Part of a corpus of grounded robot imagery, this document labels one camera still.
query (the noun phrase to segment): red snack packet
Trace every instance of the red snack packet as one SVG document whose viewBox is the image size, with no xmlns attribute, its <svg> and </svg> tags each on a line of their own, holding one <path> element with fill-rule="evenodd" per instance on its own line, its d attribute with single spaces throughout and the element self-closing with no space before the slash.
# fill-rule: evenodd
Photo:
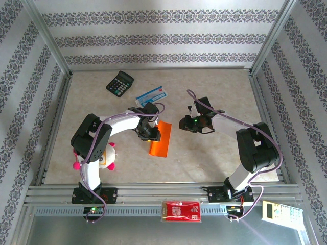
<svg viewBox="0 0 327 245">
<path fill-rule="evenodd" d="M 201 222 L 199 202 L 163 202 L 161 221 L 166 222 Z"/>
</svg>

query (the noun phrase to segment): marble tabletop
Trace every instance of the marble tabletop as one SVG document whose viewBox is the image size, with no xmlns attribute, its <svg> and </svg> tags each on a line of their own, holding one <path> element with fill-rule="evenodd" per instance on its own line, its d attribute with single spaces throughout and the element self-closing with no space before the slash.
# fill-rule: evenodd
<svg viewBox="0 0 327 245">
<path fill-rule="evenodd" d="M 188 114 L 193 100 L 207 96 L 215 109 L 247 123 L 260 122 L 253 92 L 242 69 L 128 70 L 132 87 L 122 97 L 105 89 L 118 71 L 75 72 L 68 93 L 45 184 L 76 184 L 79 172 L 73 170 L 75 158 L 70 140 L 86 115 L 111 116 L 136 107 L 135 98 L 160 85 L 168 97 L 160 120 L 171 123 L 168 156 L 149 155 L 150 143 L 141 141 L 132 130 L 113 135 L 116 143 L 116 169 L 100 169 L 102 183 L 223 182 L 240 164 L 237 142 L 223 133 L 208 135 L 183 131 L 179 121 Z M 256 181 L 278 181 L 276 172 Z"/>
</svg>

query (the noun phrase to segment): white stuffed toy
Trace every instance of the white stuffed toy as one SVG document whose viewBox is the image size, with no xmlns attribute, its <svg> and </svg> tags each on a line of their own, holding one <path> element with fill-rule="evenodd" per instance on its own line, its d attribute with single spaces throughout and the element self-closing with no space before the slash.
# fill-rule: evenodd
<svg viewBox="0 0 327 245">
<path fill-rule="evenodd" d="M 114 147 L 116 146 L 115 143 L 111 142 L 107 145 L 105 152 L 103 153 L 102 157 L 99 159 L 99 168 L 108 168 L 110 171 L 115 169 L 114 161 L 116 159 L 116 151 Z M 80 170 L 80 164 L 77 160 L 77 154 L 74 152 L 75 162 L 73 163 L 74 170 Z"/>
</svg>

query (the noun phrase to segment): patterned wallpaper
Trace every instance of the patterned wallpaper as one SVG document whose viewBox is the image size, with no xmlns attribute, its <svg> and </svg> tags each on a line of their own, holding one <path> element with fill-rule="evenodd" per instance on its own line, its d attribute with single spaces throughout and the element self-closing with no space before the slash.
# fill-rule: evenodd
<svg viewBox="0 0 327 245">
<path fill-rule="evenodd" d="M 270 2 L 35 1 L 71 70 L 250 68 L 284 0 Z"/>
<path fill-rule="evenodd" d="M 45 153 L 63 73 L 21 2 L 0 8 L 0 244 L 9 244 Z"/>
<path fill-rule="evenodd" d="M 256 76 L 319 244 L 327 244 L 326 16 L 326 2 L 299 1 Z"/>
</svg>

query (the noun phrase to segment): white calculator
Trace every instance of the white calculator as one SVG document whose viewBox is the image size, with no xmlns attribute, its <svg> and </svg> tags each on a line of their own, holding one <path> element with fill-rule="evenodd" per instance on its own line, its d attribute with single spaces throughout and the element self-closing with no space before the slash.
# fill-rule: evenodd
<svg viewBox="0 0 327 245">
<path fill-rule="evenodd" d="M 304 229 L 303 210 L 283 204 L 262 201 L 262 220 L 297 230 Z"/>
</svg>

